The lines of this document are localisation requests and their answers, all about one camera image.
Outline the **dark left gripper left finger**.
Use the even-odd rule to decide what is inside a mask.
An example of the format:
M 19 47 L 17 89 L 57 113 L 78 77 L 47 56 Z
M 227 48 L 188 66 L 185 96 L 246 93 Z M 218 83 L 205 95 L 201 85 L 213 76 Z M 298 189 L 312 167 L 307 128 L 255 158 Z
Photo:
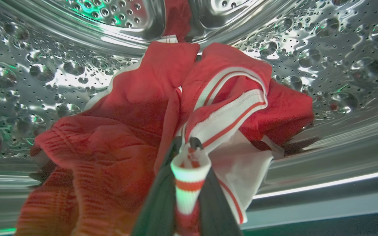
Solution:
M 132 236 L 174 235 L 176 189 L 171 161 L 177 155 L 181 144 L 181 136 L 172 140 L 135 222 Z

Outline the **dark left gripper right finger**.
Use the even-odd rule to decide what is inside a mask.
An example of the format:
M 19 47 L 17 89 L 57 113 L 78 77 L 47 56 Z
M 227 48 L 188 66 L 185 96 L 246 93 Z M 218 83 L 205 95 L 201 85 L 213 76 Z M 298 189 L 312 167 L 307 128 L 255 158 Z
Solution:
M 242 236 L 219 180 L 210 167 L 193 215 L 189 221 L 191 236 Z

